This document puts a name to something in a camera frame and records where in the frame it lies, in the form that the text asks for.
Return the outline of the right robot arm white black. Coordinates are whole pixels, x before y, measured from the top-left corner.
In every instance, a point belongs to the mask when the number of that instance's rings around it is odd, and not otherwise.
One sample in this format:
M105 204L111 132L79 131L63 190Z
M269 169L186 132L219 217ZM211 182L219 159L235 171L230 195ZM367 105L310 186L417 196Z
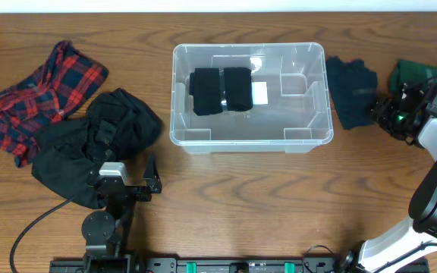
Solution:
M351 250L341 272L428 272L426 255L437 252L437 83L405 86L376 102L372 119L408 145L425 149L434 164L410 201L408 216L383 235Z

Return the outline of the black cloth bundle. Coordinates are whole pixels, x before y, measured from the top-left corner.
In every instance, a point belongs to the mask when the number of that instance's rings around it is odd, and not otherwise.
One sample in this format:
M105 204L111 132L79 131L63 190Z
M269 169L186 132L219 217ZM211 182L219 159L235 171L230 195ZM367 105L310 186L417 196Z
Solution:
M246 67L196 68L190 74L189 94L197 116L253 107L252 72Z

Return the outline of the dark green cloth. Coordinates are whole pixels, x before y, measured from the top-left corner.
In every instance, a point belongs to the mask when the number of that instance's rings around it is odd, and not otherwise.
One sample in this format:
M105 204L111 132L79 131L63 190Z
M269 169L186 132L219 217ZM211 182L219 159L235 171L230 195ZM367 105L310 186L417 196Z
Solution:
M402 91L404 84L431 82L437 84L437 67L401 59L388 78L388 92L394 96Z

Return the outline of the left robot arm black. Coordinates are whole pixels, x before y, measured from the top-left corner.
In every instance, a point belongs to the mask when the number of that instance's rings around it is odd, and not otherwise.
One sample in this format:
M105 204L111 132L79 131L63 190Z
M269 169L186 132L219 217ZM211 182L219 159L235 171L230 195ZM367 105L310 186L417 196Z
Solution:
M151 154L143 174L144 185L130 185L122 162L106 162L99 170L96 192L107 205L90 213L82 224L86 256L90 259L119 257L127 243L137 202L149 202L153 194L162 192L162 182Z

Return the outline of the dark navy cloth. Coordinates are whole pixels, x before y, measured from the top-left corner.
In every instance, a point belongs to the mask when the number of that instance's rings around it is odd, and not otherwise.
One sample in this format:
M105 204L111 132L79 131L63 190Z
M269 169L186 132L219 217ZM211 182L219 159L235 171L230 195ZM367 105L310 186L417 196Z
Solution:
M339 57L325 61L329 90L339 121L345 130L371 125L371 107L376 101L377 73L364 60L344 62Z

